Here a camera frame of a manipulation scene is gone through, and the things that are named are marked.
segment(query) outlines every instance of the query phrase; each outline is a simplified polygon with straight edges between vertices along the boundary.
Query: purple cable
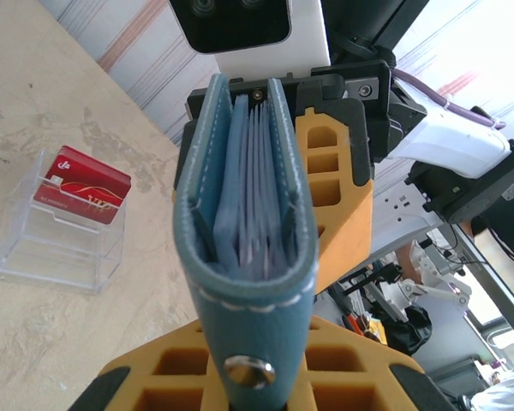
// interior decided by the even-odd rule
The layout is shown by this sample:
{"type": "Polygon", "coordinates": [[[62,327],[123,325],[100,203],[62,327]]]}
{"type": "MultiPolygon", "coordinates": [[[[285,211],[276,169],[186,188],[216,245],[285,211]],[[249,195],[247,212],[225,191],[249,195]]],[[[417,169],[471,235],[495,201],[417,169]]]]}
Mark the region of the purple cable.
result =
{"type": "Polygon", "coordinates": [[[440,96],[437,92],[435,92],[432,88],[427,86],[425,83],[414,77],[413,75],[406,73],[405,71],[400,70],[399,68],[393,68],[392,69],[392,75],[396,77],[397,79],[400,79],[402,81],[405,81],[406,83],[410,84],[420,92],[422,92],[424,95],[426,95],[428,98],[430,98],[434,103],[441,107],[445,107],[448,103],[447,109],[451,111],[452,113],[455,113],[461,117],[464,117],[472,122],[477,122],[478,124],[481,124],[486,127],[493,127],[495,126],[495,129],[502,130],[506,127],[505,122],[497,122],[488,119],[487,117],[480,116],[479,114],[474,113],[473,111],[467,110],[464,107],[461,107],[458,104],[449,102],[447,98],[440,96]]]}

